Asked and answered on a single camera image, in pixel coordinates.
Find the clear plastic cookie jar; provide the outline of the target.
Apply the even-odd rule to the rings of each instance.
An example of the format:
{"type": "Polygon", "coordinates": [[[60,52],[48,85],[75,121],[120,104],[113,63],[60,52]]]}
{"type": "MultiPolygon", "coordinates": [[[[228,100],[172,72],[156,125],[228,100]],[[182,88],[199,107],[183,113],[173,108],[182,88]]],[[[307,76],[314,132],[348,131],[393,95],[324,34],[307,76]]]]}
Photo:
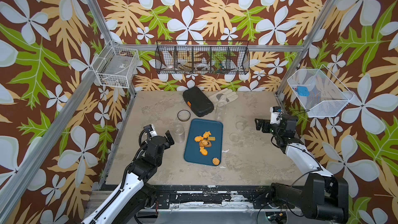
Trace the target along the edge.
{"type": "Polygon", "coordinates": [[[185,141],[185,131],[181,124],[177,124],[173,128],[174,141],[176,143],[182,144],[185,141]]]}

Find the orange cookie pile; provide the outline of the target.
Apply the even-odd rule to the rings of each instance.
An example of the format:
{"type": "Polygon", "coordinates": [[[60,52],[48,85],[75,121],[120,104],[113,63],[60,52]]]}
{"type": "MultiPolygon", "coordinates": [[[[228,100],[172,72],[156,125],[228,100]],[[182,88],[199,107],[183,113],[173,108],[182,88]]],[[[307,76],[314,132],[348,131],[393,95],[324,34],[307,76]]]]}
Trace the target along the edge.
{"type": "Polygon", "coordinates": [[[215,140],[216,138],[212,136],[210,131],[206,131],[202,136],[196,136],[194,138],[194,141],[199,143],[200,153],[203,156],[208,155],[208,151],[206,148],[210,148],[212,146],[212,142],[214,142],[215,140]]]}

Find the round orange cookie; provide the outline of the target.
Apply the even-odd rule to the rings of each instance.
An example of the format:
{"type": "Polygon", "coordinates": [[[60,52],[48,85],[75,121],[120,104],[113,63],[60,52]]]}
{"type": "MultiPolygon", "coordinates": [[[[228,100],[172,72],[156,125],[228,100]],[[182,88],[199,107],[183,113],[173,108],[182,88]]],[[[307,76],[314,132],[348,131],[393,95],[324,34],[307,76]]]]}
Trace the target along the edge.
{"type": "Polygon", "coordinates": [[[220,160],[218,158],[213,158],[212,163],[213,165],[218,166],[220,164],[220,160]]]}

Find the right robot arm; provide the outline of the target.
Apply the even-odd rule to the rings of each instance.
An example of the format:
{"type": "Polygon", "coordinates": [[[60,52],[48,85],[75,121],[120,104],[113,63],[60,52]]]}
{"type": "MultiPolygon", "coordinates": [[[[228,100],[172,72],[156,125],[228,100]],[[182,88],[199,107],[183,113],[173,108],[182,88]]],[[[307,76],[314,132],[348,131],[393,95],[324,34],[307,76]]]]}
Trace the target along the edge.
{"type": "Polygon", "coordinates": [[[271,134],[271,143],[290,158],[306,182],[302,189],[272,183],[267,201],[274,205],[297,207],[308,219],[345,224],[349,218],[348,183],[323,167],[296,138],[298,118],[272,113],[270,120],[255,119],[256,130],[271,134]]]}

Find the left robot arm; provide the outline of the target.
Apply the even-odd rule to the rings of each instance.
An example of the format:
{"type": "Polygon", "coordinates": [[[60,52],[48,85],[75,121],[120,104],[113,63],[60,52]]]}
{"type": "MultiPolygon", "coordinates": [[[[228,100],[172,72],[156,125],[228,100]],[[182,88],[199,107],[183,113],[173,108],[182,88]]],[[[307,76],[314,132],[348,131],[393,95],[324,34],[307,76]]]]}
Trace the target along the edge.
{"type": "Polygon", "coordinates": [[[164,136],[153,135],[148,129],[144,133],[149,137],[126,166],[121,183],[83,224],[126,224],[137,219],[140,210],[155,205],[156,189],[147,182],[161,166],[164,151],[175,141],[170,131],[164,136]]]}

